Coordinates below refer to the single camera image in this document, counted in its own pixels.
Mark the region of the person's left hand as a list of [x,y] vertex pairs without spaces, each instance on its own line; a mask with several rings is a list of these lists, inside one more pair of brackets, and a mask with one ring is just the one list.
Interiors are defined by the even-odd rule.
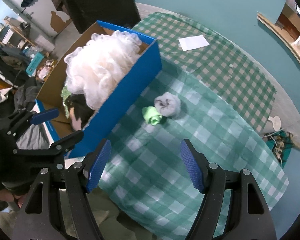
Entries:
[[4,202],[14,202],[17,201],[19,207],[22,207],[24,200],[26,199],[27,194],[24,195],[16,195],[12,192],[8,191],[7,189],[0,190],[0,200]]

